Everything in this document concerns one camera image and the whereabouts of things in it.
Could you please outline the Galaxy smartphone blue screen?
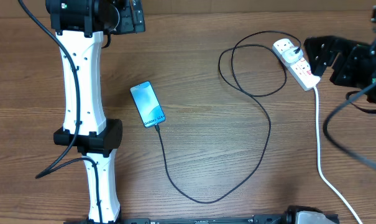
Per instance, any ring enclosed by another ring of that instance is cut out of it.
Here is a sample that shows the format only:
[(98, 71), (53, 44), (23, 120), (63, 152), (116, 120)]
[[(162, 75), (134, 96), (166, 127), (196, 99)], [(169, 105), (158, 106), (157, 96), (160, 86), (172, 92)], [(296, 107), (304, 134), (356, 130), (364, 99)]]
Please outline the Galaxy smartphone blue screen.
[(145, 128), (166, 120), (165, 113), (149, 81), (131, 87), (130, 92)]

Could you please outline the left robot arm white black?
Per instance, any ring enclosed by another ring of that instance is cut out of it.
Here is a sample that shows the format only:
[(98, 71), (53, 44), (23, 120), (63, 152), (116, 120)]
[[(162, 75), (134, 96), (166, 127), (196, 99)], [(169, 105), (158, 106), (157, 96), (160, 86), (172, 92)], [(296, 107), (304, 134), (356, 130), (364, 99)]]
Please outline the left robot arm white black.
[(104, 115), (101, 51), (112, 35), (145, 31), (141, 0), (46, 1), (60, 49), (65, 83), (65, 119), (56, 145), (76, 147), (88, 178), (90, 209), (85, 223), (120, 223), (115, 158), (122, 121)]

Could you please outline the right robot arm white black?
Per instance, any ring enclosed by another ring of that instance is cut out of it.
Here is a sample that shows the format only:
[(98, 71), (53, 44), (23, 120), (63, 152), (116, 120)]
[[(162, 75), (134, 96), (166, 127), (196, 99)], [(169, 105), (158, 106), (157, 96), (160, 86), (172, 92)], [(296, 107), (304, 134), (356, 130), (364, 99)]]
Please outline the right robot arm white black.
[[(372, 9), (371, 22), (376, 24), (376, 6)], [(376, 104), (376, 38), (371, 44), (366, 44), (333, 35), (308, 37), (296, 48), (297, 52), (302, 50), (307, 54), (313, 75), (321, 77), (331, 67), (333, 73), (330, 81), (333, 84), (359, 89), (347, 93), (345, 102), (328, 114), (322, 129), (330, 143), (351, 158), (376, 170), (376, 162), (339, 144), (328, 131), (332, 118), (347, 105), (354, 105), (361, 96), (366, 95), (368, 102)]]

